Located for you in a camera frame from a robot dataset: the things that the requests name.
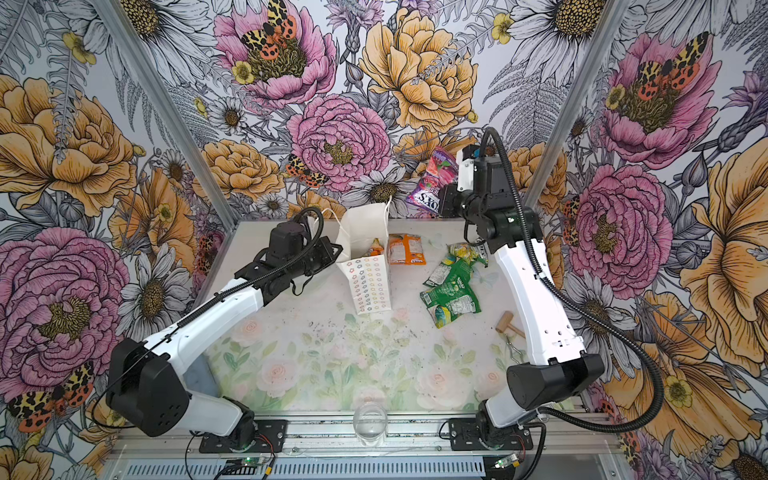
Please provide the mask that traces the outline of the white printed paper bag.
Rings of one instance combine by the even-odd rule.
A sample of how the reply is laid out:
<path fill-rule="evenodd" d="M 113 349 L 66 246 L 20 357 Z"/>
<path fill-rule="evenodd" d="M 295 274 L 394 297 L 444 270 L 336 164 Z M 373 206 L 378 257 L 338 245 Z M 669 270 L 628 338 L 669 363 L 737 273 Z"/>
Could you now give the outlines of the white printed paper bag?
<path fill-rule="evenodd" d="M 336 266 L 346 277 L 357 314 L 374 314 L 392 308 L 387 258 L 389 204 L 371 203 L 348 209 L 341 217 L 336 243 L 342 247 Z M 379 238 L 385 254 L 366 257 Z"/>

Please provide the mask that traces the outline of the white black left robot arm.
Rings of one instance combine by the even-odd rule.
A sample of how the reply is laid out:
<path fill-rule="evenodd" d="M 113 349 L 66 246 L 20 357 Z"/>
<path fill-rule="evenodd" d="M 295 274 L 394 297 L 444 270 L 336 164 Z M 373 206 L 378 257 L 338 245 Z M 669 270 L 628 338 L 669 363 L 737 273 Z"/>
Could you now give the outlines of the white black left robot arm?
<path fill-rule="evenodd" d="M 141 341 L 125 339 L 112 351 L 106 404 L 149 437 L 180 428 L 225 438 L 243 450 L 256 438 L 253 411 L 239 401 L 190 390 L 184 374 L 237 324 L 289 290 L 313 279 L 343 251 L 324 235 L 317 207 L 274 227 L 269 244 L 238 270 L 223 290 L 180 320 Z"/>

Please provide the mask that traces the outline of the yellow red Fox's packet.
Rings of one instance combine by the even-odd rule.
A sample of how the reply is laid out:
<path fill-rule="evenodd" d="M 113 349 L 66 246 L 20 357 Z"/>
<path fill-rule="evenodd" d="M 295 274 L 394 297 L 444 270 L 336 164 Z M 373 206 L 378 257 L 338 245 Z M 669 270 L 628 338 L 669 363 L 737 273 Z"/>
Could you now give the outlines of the yellow red Fox's packet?
<path fill-rule="evenodd" d="M 385 246 L 382 244 L 379 238 L 375 238 L 368 250 L 366 251 L 366 257 L 374 257 L 385 254 Z"/>

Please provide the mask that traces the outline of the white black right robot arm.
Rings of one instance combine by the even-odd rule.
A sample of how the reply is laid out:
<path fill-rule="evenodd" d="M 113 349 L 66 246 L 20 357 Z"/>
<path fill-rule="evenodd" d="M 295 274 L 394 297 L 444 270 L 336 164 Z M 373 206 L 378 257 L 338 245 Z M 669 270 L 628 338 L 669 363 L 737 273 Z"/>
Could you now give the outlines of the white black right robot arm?
<path fill-rule="evenodd" d="M 546 286 L 544 235 L 529 207 L 516 209 L 511 180 L 497 156 L 479 146 L 457 156 L 458 180 L 440 191 L 441 213 L 475 226 L 511 288 L 511 311 L 521 321 L 528 360 L 506 371 L 501 391 L 482 402 L 476 416 L 480 439 L 496 447 L 537 415 L 539 407 L 581 393 L 605 371 L 574 330 L 562 302 Z"/>

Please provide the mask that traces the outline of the green Fox's candy packet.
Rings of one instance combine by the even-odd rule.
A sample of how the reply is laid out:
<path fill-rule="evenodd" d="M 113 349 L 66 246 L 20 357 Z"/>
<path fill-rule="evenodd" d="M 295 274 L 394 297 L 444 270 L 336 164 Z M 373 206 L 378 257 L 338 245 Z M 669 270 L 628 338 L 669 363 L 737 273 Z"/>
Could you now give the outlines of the green Fox's candy packet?
<path fill-rule="evenodd" d="M 442 284 L 421 292 L 420 299 L 438 329 L 463 315 L 481 312 L 480 302 L 462 274 L 449 274 Z"/>

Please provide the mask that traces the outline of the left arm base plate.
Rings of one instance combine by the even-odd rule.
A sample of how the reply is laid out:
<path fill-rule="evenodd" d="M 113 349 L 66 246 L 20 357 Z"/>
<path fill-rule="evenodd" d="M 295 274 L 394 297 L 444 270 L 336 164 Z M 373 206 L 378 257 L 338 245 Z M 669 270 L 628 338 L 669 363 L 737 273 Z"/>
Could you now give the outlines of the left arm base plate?
<path fill-rule="evenodd" d="M 226 437 L 206 433 L 198 449 L 201 454 L 281 453 L 288 424 L 286 420 L 254 420 L 240 433 Z"/>

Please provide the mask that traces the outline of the purple Fox's berries packet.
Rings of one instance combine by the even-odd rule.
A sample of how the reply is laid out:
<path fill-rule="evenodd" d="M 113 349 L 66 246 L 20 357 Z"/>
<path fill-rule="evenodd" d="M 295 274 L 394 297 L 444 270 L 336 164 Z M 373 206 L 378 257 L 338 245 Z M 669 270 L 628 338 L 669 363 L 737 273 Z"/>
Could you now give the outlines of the purple Fox's berries packet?
<path fill-rule="evenodd" d="M 406 202 L 430 214 L 438 214 L 439 192 L 442 187 L 454 183 L 458 178 L 458 164 L 455 157 L 442 148 L 431 154 L 426 170 L 415 189 L 406 197 Z"/>

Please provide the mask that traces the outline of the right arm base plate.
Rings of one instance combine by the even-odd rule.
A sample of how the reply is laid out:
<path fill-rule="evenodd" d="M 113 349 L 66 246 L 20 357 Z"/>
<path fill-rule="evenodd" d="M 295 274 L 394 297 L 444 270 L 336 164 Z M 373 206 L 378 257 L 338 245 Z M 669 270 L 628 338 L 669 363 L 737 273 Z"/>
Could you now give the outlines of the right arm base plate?
<path fill-rule="evenodd" d="M 533 439 L 529 429 L 511 425 L 503 428 L 477 418 L 448 420 L 448 440 L 453 451 L 530 451 Z"/>

